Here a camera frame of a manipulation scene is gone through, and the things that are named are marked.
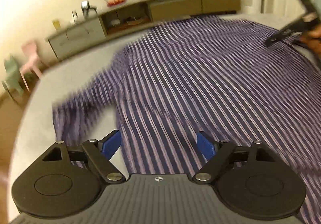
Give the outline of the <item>person right hand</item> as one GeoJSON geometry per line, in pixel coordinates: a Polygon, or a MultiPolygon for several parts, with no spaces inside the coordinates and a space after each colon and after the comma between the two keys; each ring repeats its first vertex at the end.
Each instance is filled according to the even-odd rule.
{"type": "Polygon", "coordinates": [[[321,44],[320,44],[321,31],[320,27],[316,27],[311,31],[307,31],[301,35],[301,42],[306,44],[316,55],[320,58],[321,44]]]}

